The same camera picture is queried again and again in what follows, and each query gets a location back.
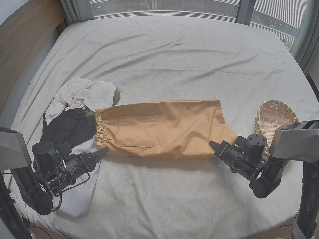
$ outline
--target patch pocket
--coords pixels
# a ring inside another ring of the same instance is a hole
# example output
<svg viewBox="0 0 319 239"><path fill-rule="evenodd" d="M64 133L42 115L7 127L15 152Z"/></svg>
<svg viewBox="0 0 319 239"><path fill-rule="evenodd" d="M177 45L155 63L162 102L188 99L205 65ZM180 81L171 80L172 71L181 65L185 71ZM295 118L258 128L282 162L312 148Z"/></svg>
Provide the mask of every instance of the patch pocket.
<svg viewBox="0 0 319 239"><path fill-rule="evenodd" d="M152 116L119 116L117 146L152 147L156 143L157 126Z"/></svg>

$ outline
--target white bed sheet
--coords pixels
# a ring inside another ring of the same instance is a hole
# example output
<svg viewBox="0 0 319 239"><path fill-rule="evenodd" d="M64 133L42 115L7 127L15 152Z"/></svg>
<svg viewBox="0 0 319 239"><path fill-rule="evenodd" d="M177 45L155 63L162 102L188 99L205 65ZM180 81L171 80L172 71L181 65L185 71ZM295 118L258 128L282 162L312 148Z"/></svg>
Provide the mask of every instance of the white bed sheet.
<svg viewBox="0 0 319 239"><path fill-rule="evenodd" d="M306 78L272 32L204 18L106 18L67 27L30 83L15 118L30 154L42 114L75 77L112 82L121 92L118 105L220 99L227 124L245 137L268 99L287 103L300 120L319 118ZM301 178L302 163L290 161L280 186L258 199L217 158L107 156L88 215L77 219L39 216L13 181L10 189L30 221L70 238L246 238L297 213Z"/></svg>

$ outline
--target basket rim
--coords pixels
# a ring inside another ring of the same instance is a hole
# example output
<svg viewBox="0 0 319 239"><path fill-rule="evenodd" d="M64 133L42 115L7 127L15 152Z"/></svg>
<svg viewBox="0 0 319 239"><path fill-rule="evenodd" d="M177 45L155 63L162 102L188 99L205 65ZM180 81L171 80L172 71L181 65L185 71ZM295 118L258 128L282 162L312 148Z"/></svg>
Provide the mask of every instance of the basket rim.
<svg viewBox="0 0 319 239"><path fill-rule="evenodd" d="M256 118L255 118L255 127L257 128L257 134L260 134L260 135L262 135L262 136L264 136L263 135L263 129L262 129L262 127L261 127L261 121L260 121L260 109L262 108L262 106L264 105L264 104L266 104L266 103L270 103L270 102L273 102L273 103L275 103L275 102L278 102L278 104L280 104L280 103L283 103L283 107L287 107L287 111L289 110L290 112L291 112L291 115L294 117L294 121L295 122L300 122L299 121L299 118L298 118L298 116L296 115L296 113L292 110L292 108L290 107L290 106L288 106L287 104L285 104L284 102L282 102L282 101L280 101L280 100L277 100L277 99L269 99L268 101L264 101L260 106L259 106L259 108L258 108L258 110L257 110L257 115L256 115ZM266 143L266 148L267 149L269 149L270 148L270 145L268 144L268 141L267 141L267 143Z"/></svg>

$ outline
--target wooden headboard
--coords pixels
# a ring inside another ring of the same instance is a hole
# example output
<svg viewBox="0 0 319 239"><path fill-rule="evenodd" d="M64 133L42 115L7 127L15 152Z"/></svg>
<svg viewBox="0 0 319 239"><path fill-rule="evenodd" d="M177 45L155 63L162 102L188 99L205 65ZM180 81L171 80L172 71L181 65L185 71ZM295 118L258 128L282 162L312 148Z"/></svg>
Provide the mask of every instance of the wooden headboard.
<svg viewBox="0 0 319 239"><path fill-rule="evenodd" d="M60 0L30 0L0 25L0 114L21 71L64 19Z"/></svg>

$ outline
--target wicker basket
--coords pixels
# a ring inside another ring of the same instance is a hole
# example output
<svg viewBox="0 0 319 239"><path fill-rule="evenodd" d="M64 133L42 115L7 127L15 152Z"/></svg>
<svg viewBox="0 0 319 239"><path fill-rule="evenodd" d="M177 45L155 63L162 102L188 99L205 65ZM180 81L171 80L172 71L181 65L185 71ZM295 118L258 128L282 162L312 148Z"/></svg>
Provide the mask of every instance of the wicker basket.
<svg viewBox="0 0 319 239"><path fill-rule="evenodd" d="M259 107L255 119L255 133L267 138L265 154L269 155L269 148L275 130L282 125L299 122L294 111L279 100L268 100Z"/></svg>

